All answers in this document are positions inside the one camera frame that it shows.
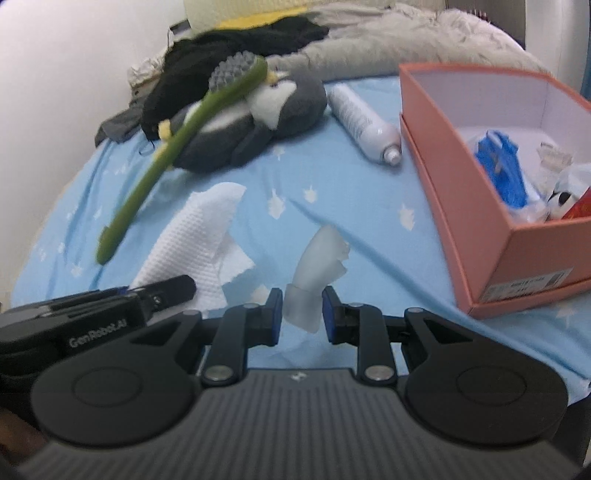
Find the grey white penguin plush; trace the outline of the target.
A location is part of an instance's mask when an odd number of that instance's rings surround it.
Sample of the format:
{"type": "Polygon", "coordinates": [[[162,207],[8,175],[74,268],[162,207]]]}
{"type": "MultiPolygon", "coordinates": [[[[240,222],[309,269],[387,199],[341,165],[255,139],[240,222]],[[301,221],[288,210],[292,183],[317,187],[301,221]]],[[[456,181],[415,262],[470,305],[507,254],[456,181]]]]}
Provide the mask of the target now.
{"type": "Polygon", "coordinates": [[[315,127],[328,103],[322,81],[307,71],[279,71],[276,77],[208,120],[169,168],[197,175],[239,168],[273,141],[315,127]]]}

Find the pink cardboard shoe box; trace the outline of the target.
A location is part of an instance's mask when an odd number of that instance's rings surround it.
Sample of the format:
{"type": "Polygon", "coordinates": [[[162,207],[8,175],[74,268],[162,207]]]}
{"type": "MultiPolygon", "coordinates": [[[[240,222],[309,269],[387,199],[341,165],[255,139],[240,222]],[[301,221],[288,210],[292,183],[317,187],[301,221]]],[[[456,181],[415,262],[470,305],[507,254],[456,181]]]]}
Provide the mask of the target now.
{"type": "Polygon", "coordinates": [[[405,64],[401,127],[459,308],[476,317],[590,288],[590,104],[549,75],[405,64]]]}

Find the light blue patterned bedsheet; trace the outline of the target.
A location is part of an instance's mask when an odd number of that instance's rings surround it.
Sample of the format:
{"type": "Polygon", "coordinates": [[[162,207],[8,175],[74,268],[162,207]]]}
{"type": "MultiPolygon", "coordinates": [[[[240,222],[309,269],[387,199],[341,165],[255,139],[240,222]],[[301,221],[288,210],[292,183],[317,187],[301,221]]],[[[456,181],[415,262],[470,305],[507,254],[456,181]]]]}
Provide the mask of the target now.
{"type": "Polygon", "coordinates": [[[486,321],[465,315],[412,157],[405,155],[398,168],[368,161],[332,116],[243,168],[202,178],[166,173],[113,259],[97,264],[98,236],[154,150],[142,134],[95,150],[34,244],[12,291],[15,305],[129,284],[190,194],[232,182],[245,187],[245,195],[230,234],[252,267],[224,286],[230,305],[286,287],[311,237],[329,224],[351,247],[346,274],[335,284],[342,300],[390,315],[423,307],[546,362],[572,401],[589,395],[589,295],[486,321]]]}

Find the white paper towel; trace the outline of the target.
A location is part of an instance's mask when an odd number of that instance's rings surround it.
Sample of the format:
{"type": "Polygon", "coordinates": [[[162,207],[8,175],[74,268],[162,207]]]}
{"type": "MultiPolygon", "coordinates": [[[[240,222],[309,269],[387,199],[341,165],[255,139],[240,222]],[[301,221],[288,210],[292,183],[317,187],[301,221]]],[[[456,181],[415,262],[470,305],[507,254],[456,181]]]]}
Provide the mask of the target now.
{"type": "Polygon", "coordinates": [[[187,275],[197,287],[188,308],[214,311],[228,306],[224,285],[254,266],[229,234],[245,191],[243,185],[222,182],[191,193],[159,235],[131,286],[187,275]]]}

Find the red envelope packet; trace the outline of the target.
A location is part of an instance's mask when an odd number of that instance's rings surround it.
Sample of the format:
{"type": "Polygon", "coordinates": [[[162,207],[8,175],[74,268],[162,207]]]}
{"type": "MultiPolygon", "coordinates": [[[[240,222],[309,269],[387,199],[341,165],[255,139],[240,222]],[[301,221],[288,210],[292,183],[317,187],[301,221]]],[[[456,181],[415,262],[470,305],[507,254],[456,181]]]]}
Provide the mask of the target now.
{"type": "Polygon", "coordinates": [[[590,216],[590,188],[586,188],[583,192],[573,193],[564,192],[560,196],[562,219],[577,219],[586,218],[590,216]]]}

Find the small grey cloth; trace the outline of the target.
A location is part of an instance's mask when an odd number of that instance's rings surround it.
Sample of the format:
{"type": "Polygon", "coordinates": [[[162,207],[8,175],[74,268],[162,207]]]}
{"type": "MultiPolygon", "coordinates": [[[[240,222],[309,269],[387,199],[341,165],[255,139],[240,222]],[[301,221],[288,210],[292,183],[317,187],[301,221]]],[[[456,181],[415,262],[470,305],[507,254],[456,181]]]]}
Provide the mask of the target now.
{"type": "Polygon", "coordinates": [[[140,129],[141,115],[142,107],[134,106],[103,121],[95,134],[94,145],[98,147],[105,140],[116,143],[127,141],[140,129]]]}

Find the blue plastic bag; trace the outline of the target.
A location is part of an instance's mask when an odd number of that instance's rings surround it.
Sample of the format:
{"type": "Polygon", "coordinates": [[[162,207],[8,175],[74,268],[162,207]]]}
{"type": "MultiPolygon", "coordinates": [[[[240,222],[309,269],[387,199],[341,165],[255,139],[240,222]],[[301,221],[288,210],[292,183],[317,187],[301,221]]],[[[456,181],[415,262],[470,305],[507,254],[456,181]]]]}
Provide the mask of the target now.
{"type": "Polygon", "coordinates": [[[488,130],[477,141],[475,158],[501,200],[510,208],[522,209],[528,204],[518,146],[503,132],[488,130]]]}

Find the black clothing pile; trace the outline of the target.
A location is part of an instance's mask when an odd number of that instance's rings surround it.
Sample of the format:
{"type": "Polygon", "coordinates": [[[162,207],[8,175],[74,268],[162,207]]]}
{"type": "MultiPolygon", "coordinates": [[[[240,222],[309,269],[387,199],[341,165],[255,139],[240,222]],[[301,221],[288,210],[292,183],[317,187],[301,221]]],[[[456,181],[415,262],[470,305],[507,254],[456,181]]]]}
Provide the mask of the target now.
{"type": "Polygon", "coordinates": [[[140,127],[149,140],[158,137],[158,124],[183,107],[202,99],[219,63],[238,52],[269,57],[297,52],[325,39],[329,29],[303,16],[286,17],[249,29],[215,29],[175,43],[164,56],[162,73],[144,102],[140,127]]]}

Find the green massage brush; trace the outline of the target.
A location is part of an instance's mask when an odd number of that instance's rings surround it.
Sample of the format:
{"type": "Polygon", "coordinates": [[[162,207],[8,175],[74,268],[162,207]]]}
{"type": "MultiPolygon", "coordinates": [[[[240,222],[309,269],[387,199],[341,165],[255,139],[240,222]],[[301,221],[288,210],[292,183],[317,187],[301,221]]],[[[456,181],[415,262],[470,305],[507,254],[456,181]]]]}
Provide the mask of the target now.
{"type": "Polygon", "coordinates": [[[111,260],[128,228],[154,185],[164,171],[172,166],[207,121],[252,92],[269,77],[269,65],[262,56],[238,52],[219,63],[208,80],[208,90],[200,105],[180,129],[154,153],[152,163],[135,185],[110,224],[99,237],[96,262],[104,265],[111,260]]]}

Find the grey duvet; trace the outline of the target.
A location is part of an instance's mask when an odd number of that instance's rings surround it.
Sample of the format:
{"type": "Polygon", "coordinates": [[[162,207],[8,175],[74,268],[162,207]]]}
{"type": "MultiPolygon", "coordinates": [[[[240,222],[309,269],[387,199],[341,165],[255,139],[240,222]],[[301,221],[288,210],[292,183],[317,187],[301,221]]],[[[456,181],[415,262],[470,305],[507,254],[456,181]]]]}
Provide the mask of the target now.
{"type": "Polygon", "coordinates": [[[331,3],[304,12],[329,29],[325,39],[266,58],[276,70],[307,70],[322,81],[396,75],[404,63],[475,64],[547,73],[509,34],[458,9],[405,3],[377,8],[331,3]]]}

